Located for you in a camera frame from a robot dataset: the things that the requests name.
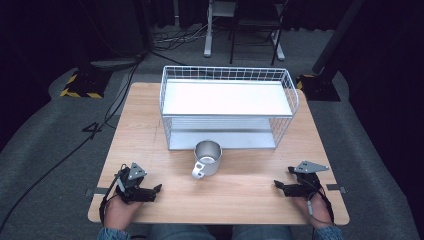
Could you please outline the grey tape strip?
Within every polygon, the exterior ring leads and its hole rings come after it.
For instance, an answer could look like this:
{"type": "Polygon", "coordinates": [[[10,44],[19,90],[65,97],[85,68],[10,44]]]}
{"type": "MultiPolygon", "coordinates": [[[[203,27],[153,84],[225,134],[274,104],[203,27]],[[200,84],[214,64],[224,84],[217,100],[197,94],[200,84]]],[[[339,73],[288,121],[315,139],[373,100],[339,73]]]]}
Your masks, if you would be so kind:
{"type": "Polygon", "coordinates": [[[326,184],[328,191],[339,191],[342,194],[347,193],[347,189],[344,186],[338,184],[326,184]]]}
{"type": "Polygon", "coordinates": [[[85,190],[85,193],[84,193],[84,196],[92,197],[95,194],[105,195],[107,192],[108,192],[108,189],[107,188],[96,187],[94,189],[86,189],[85,190]]]}

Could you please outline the person's left leg in jeans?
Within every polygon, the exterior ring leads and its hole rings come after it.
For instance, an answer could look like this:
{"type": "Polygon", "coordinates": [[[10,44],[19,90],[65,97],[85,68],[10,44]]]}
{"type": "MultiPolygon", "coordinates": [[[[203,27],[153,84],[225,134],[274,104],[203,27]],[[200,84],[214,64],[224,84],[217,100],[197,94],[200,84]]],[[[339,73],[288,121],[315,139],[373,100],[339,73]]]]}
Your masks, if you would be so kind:
{"type": "Polygon", "coordinates": [[[153,225],[147,240],[216,240],[203,225],[157,224],[153,225]]]}

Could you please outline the black slanted stand pole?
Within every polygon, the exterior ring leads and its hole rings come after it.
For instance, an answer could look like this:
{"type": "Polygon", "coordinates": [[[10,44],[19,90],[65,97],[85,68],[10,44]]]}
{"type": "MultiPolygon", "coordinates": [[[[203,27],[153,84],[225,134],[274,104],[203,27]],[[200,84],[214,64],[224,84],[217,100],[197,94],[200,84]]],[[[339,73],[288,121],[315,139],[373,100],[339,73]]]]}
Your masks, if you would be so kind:
{"type": "Polygon", "coordinates": [[[353,0],[336,30],[333,32],[332,37],[326,44],[325,48],[321,52],[317,61],[312,67],[312,71],[316,74],[321,74],[330,63],[331,57],[335,54],[337,47],[341,43],[343,36],[349,29],[351,23],[359,12],[365,0],[353,0]]]}

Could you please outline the person's leg in jeans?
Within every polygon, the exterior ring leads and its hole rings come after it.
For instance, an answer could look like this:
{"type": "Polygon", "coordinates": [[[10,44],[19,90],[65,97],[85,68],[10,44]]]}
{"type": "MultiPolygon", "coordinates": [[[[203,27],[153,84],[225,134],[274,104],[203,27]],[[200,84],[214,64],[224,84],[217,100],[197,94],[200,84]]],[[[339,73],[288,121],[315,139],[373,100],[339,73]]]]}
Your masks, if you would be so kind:
{"type": "Polygon", "coordinates": [[[284,225],[234,225],[232,240],[292,240],[292,233],[284,225]]]}
{"type": "Polygon", "coordinates": [[[147,240],[216,240],[203,225],[157,224],[153,225],[147,240]]]}

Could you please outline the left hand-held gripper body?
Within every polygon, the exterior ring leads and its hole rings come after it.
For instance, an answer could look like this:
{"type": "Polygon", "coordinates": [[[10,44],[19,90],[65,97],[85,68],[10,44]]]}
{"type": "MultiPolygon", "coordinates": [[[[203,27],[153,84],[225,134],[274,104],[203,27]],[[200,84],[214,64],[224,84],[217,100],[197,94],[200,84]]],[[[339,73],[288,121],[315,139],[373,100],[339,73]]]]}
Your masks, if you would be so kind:
{"type": "Polygon", "coordinates": [[[135,162],[130,167],[123,165],[117,173],[115,192],[125,203],[141,202],[143,194],[153,194],[150,189],[140,187],[146,175],[147,172],[135,162]]]}

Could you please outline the black metal chair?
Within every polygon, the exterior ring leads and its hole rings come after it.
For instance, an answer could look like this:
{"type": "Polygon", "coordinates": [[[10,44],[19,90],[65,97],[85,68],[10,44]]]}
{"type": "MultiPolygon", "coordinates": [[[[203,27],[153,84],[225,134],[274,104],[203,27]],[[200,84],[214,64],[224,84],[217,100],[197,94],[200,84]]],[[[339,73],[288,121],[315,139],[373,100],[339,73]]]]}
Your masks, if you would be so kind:
{"type": "Polygon", "coordinates": [[[233,63],[236,46],[266,46],[273,48],[271,65],[278,58],[283,18],[286,8],[292,0],[236,0],[231,23],[229,40],[231,41],[230,63],[233,63]],[[237,42],[236,34],[246,30],[269,34],[263,43],[237,42]]]}

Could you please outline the person's right hand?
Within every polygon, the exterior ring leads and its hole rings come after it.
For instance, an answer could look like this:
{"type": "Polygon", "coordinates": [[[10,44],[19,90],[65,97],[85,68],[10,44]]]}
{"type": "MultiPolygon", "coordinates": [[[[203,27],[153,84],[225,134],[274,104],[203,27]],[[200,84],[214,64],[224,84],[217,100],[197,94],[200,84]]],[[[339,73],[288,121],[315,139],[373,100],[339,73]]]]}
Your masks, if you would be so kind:
{"type": "Polygon", "coordinates": [[[292,201],[315,229],[333,225],[326,203],[319,194],[315,194],[310,200],[293,197],[292,201]]]}

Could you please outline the white desk frame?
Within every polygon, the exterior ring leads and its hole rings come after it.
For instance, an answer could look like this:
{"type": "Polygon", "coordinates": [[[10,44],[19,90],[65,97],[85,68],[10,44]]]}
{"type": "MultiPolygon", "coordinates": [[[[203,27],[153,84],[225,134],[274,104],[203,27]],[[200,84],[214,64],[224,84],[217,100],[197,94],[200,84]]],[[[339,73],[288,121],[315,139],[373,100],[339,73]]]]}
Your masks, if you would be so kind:
{"type": "MultiPolygon", "coordinates": [[[[224,0],[208,0],[208,10],[207,10],[207,24],[205,44],[204,44],[204,57],[208,58],[212,55],[212,40],[213,40],[213,20],[217,20],[218,17],[229,17],[232,18],[234,15],[236,3],[233,1],[224,1],[224,0]]],[[[272,44],[277,47],[277,59],[279,61],[285,60],[285,55],[283,53],[280,43],[277,41],[277,34],[280,31],[271,32],[272,44]]]]}

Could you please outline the person's left hand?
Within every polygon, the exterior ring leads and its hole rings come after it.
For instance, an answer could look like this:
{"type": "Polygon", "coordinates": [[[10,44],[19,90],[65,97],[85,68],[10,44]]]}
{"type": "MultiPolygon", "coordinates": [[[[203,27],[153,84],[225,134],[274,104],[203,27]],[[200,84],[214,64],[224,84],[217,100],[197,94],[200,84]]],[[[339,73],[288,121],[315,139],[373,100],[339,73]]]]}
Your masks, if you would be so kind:
{"type": "Polygon", "coordinates": [[[104,226],[123,231],[130,223],[143,202],[125,203],[119,196],[111,198],[104,211],[104,226]]]}

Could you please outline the black stand base yellow stripes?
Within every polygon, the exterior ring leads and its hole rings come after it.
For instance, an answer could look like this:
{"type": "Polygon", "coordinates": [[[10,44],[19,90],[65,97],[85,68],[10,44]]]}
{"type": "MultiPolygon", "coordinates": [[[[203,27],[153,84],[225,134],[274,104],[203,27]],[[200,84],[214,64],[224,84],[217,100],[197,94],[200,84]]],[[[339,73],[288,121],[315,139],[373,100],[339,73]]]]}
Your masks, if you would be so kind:
{"type": "Polygon", "coordinates": [[[101,99],[105,95],[111,76],[111,71],[91,70],[82,72],[76,70],[68,79],[60,96],[101,99]]]}
{"type": "Polygon", "coordinates": [[[303,91],[308,101],[341,101],[333,83],[322,80],[318,75],[299,75],[296,77],[296,86],[303,91]]]}

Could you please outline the person's right leg in jeans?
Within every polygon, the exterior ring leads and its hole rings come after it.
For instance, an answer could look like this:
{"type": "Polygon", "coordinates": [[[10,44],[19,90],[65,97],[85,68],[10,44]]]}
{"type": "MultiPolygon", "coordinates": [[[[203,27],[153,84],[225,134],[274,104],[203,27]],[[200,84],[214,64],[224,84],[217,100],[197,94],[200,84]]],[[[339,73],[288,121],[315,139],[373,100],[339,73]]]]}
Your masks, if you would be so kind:
{"type": "Polygon", "coordinates": [[[292,240],[292,233],[284,225],[234,225],[232,240],[292,240]]]}

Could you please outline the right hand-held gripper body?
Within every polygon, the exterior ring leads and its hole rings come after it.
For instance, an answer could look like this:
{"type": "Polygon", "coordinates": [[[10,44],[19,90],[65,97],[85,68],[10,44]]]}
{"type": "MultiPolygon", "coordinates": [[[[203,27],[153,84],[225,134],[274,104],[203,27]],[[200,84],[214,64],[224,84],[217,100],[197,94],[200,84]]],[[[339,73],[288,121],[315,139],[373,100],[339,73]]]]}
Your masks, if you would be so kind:
{"type": "Polygon", "coordinates": [[[296,167],[290,166],[288,171],[295,176],[297,184],[290,189],[298,189],[302,191],[302,197],[308,197],[315,194],[321,189],[321,183],[317,176],[317,172],[327,171],[328,166],[320,165],[310,161],[302,161],[296,167]]]}

